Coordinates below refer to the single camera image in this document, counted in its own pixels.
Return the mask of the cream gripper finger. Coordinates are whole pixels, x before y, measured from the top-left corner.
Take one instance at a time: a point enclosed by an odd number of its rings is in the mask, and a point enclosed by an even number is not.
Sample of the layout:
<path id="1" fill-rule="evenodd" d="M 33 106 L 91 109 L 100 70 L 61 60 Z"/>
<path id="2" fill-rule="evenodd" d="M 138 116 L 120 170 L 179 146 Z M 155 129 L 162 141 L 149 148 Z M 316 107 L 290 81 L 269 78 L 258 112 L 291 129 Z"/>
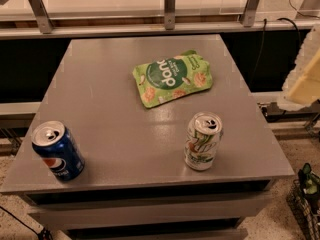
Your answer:
<path id="1" fill-rule="evenodd" d="M 306 35 L 288 74 L 281 95 L 281 108 L 297 111 L 320 98 L 320 25 Z"/>

